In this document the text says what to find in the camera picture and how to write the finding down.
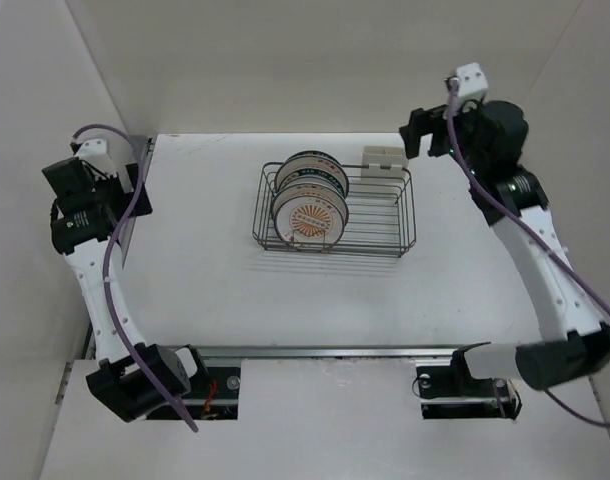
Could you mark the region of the wire dish rack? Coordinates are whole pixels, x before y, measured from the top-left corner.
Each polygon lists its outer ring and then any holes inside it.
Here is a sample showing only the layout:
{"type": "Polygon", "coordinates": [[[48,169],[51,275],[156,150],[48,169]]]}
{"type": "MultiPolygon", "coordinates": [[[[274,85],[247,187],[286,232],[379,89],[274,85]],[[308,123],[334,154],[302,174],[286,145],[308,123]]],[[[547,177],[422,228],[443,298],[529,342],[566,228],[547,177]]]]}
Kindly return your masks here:
{"type": "Polygon", "coordinates": [[[266,250],[399,258],[416,243],[414,187],[406,168],[345,164],[349,179],[348,223],[335,244],[283,240],[276,233],[271,201],[276,196],[277,162],[263,165],[252,237],[266,250]]]}

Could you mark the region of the small orange sunburst plate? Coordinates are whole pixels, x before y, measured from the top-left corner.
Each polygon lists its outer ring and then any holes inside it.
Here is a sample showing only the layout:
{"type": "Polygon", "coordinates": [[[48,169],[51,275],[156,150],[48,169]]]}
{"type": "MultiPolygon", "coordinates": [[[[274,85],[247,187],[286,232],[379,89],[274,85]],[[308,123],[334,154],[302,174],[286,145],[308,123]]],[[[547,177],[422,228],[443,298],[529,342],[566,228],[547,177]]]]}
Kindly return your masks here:
{"type": "Polygon", "coordinates": [[[287,187],[271,204],[271,218],[278,238],[303,251],[322,251],[335,246],[349,219],[346,201],[326,187],[287,187]]]}

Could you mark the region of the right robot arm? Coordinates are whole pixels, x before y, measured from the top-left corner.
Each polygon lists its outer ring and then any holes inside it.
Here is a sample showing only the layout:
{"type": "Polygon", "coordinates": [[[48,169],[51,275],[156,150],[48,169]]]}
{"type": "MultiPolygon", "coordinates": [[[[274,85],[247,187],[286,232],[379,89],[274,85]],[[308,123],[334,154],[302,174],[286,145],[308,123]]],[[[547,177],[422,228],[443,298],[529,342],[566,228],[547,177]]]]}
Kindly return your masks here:
{"type": "Polygon", "coordinates": [[[459,109],[415,109],[400,127],[407,158],[430,136],[431,157],[451,156],[470,195],[510,254],[531,299],[541,339],[467,348],[448,369],[450,386],[472,393],[484,379],[509,377],[532,389],[598,372],[610,361],[610,306],[571,268],[538,178],[520,163],[529,126],[506,101],[468,101],[459,109]]]}

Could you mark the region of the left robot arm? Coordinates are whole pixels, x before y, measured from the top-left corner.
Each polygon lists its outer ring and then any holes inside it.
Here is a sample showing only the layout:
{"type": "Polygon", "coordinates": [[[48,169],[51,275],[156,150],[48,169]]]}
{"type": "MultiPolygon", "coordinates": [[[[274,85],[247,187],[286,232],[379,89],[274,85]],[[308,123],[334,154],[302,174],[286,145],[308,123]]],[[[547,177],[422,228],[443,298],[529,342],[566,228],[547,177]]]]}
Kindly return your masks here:
{"type": "Polygon", "coordinates": [[[147,341],[120,285],[123,226],[153,211],[139,166],[127,167],[131,192],[118,176],[79,156],[42,172],[56,195],[50,214],[52,244],[75,274],[93,329],[98,368],[86,378],[90,393],[125,422],[169,406],[196,431],[182,398],[198,396],[208,387],[209,373],[198,351],[147,341]]]}

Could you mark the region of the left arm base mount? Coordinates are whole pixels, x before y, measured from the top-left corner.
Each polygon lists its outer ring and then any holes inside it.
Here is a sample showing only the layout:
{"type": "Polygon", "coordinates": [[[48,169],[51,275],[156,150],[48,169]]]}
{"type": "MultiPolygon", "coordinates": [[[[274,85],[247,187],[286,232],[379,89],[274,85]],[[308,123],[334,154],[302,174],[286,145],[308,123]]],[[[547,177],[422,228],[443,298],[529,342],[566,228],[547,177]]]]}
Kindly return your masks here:
{"type": "Polygon", "coordinates": [[[241,362],[208,360],[208,376],[191,379],[182,400],[196,421],[237,420],[241,389],[241,362]]]}

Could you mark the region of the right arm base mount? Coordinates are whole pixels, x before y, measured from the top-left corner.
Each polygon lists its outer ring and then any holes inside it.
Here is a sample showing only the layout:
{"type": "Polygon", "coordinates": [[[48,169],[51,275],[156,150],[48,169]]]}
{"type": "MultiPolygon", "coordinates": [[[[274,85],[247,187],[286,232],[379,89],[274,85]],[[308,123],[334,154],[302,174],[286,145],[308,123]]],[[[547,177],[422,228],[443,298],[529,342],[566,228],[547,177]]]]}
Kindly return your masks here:
{"type": "Polygon", "coordinates": [[[523,402],[511,381],[471,376],[465,353],[473,347],[479,344],[459,348],[450,358],[415,364],[412,392],[420,400],[424,420],[518,418],[523,402]]]}

